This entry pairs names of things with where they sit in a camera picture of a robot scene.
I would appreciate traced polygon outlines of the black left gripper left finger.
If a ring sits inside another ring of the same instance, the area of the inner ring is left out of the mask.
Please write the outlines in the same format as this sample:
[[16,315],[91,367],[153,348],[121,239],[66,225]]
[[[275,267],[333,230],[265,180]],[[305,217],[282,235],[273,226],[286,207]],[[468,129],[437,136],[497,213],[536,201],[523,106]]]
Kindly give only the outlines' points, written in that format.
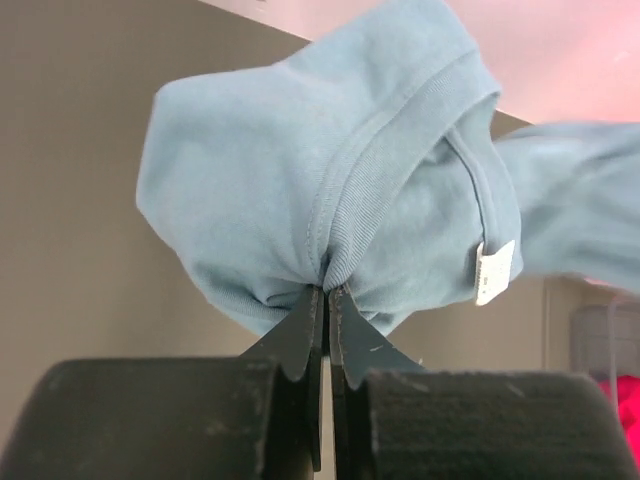
[[323,295],[236,357],[52,366],[1,457],[5,479],[310,479],[321,467]]

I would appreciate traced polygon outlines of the light blue t-shirt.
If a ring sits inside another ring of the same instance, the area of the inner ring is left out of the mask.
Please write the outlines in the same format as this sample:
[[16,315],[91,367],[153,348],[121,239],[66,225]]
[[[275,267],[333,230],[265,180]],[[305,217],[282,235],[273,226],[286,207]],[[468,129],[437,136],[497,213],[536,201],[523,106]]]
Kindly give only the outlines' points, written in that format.
[[387,1],[267,67],[156,94],[142,215],[206,299],[256,334],[308,285],[388,334],[520,274],[639,289],[639,127],[499,140],[497,82],[441,1]]

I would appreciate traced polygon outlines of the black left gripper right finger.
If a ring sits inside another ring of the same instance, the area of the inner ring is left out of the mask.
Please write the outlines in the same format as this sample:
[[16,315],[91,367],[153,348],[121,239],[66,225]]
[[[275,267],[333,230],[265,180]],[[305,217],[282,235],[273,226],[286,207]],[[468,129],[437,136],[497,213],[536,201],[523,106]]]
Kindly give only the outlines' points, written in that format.
[[635,479],[589,377],[436,371],[381,335],[341,287],[326,300],[340,479]]

